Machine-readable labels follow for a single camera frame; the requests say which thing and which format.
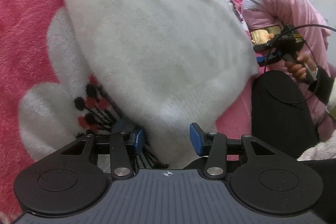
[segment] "pink blanket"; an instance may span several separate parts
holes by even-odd
[[[234,3],[237,10],[240,3],[241,0]],[[4,224],[21,213],[13,182],[22,169],[39,157],[36,154],[32,157],[31,147],[34,146],[34,153],[45,153],[38,148],[50,143],[50,131],[98,130],[96,124],[86,122],[85,110],[80,105],[75,108],[76,96],[95,113],[111,108],[115,110],[110,110],[112,113],[118,112],[108,98],[86,96],[86,85],[98,84],[90,77],[92,72],[81,59],[81,52],[68,41],[71,32],[62,28],[65,17],[63,0],[0,0],[0,221]],[[61,86],[67,87],[67,93]],[[248,82],[237,100],[218,118],[217,130],[229,138],[249,133],[250,98],[251,82]],[[36,119],[29,123],[27,119],[35,114]],[[27,135],[28,131],[36,135]],[[60,133],[59,142],[50,152],[75,137]]]
[[[242,15],[250,30],[261,29],[283,23],[294,24],[325,24],[323,17],[311,5],[308,0],[243,0]],[[329,74],[326,50],[328,47],[327,37],[330,32],[326,29],[306,27],[299,30],[306,38],[318,65],[324,68]],[[301,52],[310,53],[307,46]],[[269,66],[270,69],[287,72],[284,61]],[[300,84],[305,98],[311,96],[305,84]],[[325,105],[317,97],[311,98],[308,102],[310,114],[314,123],[318,123],[325,116]],[[327,140],[334,130],[332,120],[327,117],[319,127],[321,140]]]

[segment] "person's leg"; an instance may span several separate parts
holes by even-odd
[[[323,192],[314,209],[315,213],[330,224],[336,222],[336,159],[302,161],[322,178]]]
[[[281,71],[259,76],[252,88],[252,135],[274,148],[298,158],[318,143],[305,98],[291,78]]]

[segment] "black cable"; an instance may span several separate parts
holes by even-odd
[[[326,25],[322,25],[322,24],[305,24],[305,25],[300,25],[300,26],[298,26],[298,27],[292,28],[292,29],[287,30],[287,31],[285,31],[285,32],[282,31],[282,32],[280,33],[280,35],[274,40],[273,43],[275,44],[275,43],[276,43],[281,37],[283,37],[285,34],[290,33],[290,32],[292,32],[292,31],[294,31],[294,30],[297,30],[297,29],[305,28],[305,27],[320,27],[320,28],[325,28],[325,29],[329,29],[329,30],[331,30],[331,31],[333,31],[333,32],[336,32],[336,29],[334,29],[334,28],[332,28],[332,27],[329,27],[329,26],[326,26]],[[314,62],[315,62],[315,64],[317,65],[316,58],[315,58],[315,56],[314,56],[313,51],[312,51],[311,48],[309,47],[307,41],[304,41],[304,43],[306,44],[306,46],[307,46],[308,49],[310,50],[311,55],[312,55],[312,57],[313,57],[313,59],[314,59]],[[273,48],[270,48],[270,49],[269,49],[268,54],[267,54],[267,56],[266,56],[265,67],[264,67],[264,73],[266,72],[266,69],[267,69],[267,62],[268,62],[268,59],[269,59],[269,56],[270,56],[270,54],[271,54],[272,49],[273,49]],[[315,90],[314,90],[314,92],[312,93],[312,95],[311,95],[308,99],[305,99],[305,100],[300,101],[300,102],[286,102],[286,101],[283,101],[283,100],[278,99],[275,95],[273,95],[273,94],[270,92],[270,90],[269,90],[268,87],[267,87],[266,79],[265,79],[265,87],[266,87],[268,93],[269,93],[274,99],[276,99],[277,101],[279,101],[279,102],[281,102],[281,103],[284,103],[284,104],[288,104],[288,105],[301,104],[301,103],[304,103],[304,102],[308,101],[309,99],[311,99],[311,98],[315,95],[315,93],[316,93],[316,91],[317,91],[317,89],[318,89],[318,87],[319,87],[319,84],[320,84],[320,81],[319,81],[319,78],[317,78],[317,84],[316,84]]]

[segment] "silver screw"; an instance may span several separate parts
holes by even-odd
[[[210,167],[207,169],[207,173],[212,176],[219,176],[223,174],[223,169],[219,167]]]
[[[129,173],[131,173],[131,171],[126,168],[126,167],[119,167],[119,168],[116,168],[113,173],[116,175],[116,176],[119,176],[119,177],[123,177],[123,176],[127,176]]]

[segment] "human hand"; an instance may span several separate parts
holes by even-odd
[[[298,53],[297,62],[305,62],[310,70],[316,74],[317,65],[315,64],[313,58],[309,54]],[[301,64],[293,64],[292,62],[285,62],[285,67],[287,71],[293,75],[295,79],[303,82],[307,76],[306,68]]]

